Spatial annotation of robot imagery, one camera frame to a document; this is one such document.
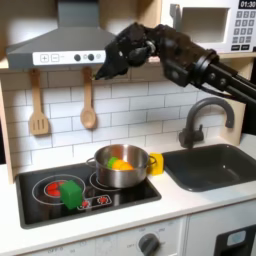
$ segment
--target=stove knob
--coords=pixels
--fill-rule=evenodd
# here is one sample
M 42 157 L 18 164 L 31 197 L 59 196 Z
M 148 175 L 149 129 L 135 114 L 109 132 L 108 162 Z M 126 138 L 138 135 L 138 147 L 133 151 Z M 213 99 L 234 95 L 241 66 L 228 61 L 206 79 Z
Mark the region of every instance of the stove knob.
M 145 256 L 154 255 L 153 253 L 159 248 L 160 242 L 154 234 L 147 234 L 139 241 L 139 248 Z

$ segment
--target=pot handle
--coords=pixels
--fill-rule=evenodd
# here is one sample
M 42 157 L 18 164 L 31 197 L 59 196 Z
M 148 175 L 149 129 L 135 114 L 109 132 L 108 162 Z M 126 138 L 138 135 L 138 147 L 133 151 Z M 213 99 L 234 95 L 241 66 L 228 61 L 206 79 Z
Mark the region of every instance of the pot handle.
M 152 163 L 149 162 L 149 163 L 148 163 L 148 166 L 153 165 L 153 164 L 156 163 L 156 158 L 155 158 L 154 156 L 149 156 L 149 158 L 153 158 L 154 161 L 153 161 Z
M 90 166 L 90 167 L 92 167 L 92 168 L 95 168 L 96 166 L 91 163 L 91 161 L 93 161 L 93 160 L 94 160 L 94 157 L 89 158 L 89 159 L 86 161 L 85 164 L 87 164 L 88 166 Z

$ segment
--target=range hood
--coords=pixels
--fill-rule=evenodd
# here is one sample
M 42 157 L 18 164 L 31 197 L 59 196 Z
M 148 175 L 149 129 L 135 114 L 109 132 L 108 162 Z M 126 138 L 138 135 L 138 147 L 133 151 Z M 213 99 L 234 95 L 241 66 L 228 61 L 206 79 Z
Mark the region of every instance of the range hood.
M 104 63 L 114 35 L 99 27 L 98 0 L 58 0 L 58 28 L 7 48 L 10 69 Z

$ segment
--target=microwave keypad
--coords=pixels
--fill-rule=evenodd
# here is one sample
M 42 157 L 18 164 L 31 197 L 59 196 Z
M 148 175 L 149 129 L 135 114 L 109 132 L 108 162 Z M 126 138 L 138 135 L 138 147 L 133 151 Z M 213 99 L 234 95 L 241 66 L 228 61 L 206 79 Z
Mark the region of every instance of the microwave keypad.
M 238 11 L 236 14 L 234 37 L 232 40 L 233 44 L 231 50 L 249 50 L 250 43 L 252 41 L 253 27 L 255 24 L 256 11 Z

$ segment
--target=red burner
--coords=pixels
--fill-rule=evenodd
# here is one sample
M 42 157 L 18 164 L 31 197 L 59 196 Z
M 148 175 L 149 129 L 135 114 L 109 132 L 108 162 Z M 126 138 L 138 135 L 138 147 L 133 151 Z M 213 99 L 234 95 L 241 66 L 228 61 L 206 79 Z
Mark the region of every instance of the red burner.
M 46 193 L 49 196 L 54 196 L 54 197 L 59 197 L 60 196 L 60 186 L 62 184 L 64 184 L 65 181 L 56 181 L 56 182 L 52 182 L 51 184 L 49 184 L 48 186 L 46 186 Z
M 89 206 L 89 202 L 88 201 L 83 201 L 82 206 L 83 206 L 83 208 L 87 208 Z
M 108 202 L 108 199 L 107 199 L 107 197 L 105 197 L 105 196 L 102 196 L 102 197 L 100 197 L 99 199 L 98 199 L 98 203 L 99 204 L 106 204 Z

